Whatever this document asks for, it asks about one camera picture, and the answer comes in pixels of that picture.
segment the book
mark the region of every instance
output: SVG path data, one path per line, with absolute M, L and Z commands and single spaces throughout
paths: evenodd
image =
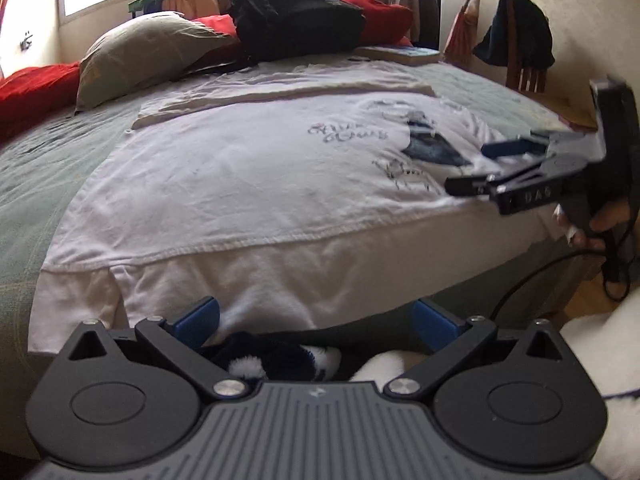
M 403 65 L 420 66 L 440 61 L 440 52 L 419 46 L 360 46 L 353 51 L 357 56 Z

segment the patterned wallpaper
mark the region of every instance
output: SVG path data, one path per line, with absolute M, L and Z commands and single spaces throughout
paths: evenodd
M 556 63 L 548 72 L 550 94 L 590 107 L 588 80 L 607 73 L 624 77 L 640 106 L 640 0 L 532 0 L 549 18 Z M 478 39 L 498 0 L 481 0 Z M 506 70 L 475 59 L 473 70 L 504 82 Z

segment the red pillow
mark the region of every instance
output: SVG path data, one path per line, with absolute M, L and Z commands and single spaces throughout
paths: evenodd
M 400 5 L 377 0 L 342 1 L 360 7 L 367 20 L 360 35 L 360 46 L 397 44 L 414 22 L 414 12 Z
M 79 63 L 23 68 L 0 81 L 0 145 L 76 102 Z
M 212 28 L 216 32 L 222 34 L 228 34 L 234 38 L 238 37 L 236 32 L 236 26 L 234 20 L 228 14 L 222 14 L 221 16 L 205 16 L 204 18 L 196 18 L 194 22 L 202 23 L 206 27 Z

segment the hand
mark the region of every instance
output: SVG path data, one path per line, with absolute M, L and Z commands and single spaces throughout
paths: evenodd
M 562 212 L 560 206 L 556 208 L 554 217 L 558 225 L 564 230 L 565 234 L 567 234 L 567 237 L 570 238 L 569 243 L 573 247 L 579 249 L 595 249 L 597 251 L 603 251 L 605 249 L 603 240 L 599 238 L 587 238 L 583 231 L 572 225 L 564 212 Z M 606 203 L 591 219 L 589 226 L 594 232 L 601 233 L 618 224 L 629 221 L 630 218 L 631 211 L 629 211 L 629 202 L 626 198 L 621 198 L 620 200 Z

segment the metal screw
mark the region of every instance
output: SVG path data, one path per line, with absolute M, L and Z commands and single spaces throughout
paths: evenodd
M 389 390 L 396 395 L 411 395 L 420 389 L 420 384 L 413 379 L 394 379 L 389 383 Z
M 244 384 L 236 379 L 225 379 L 216 383 L 213 391 L 221 397 L 236 397 L 244 392 Z

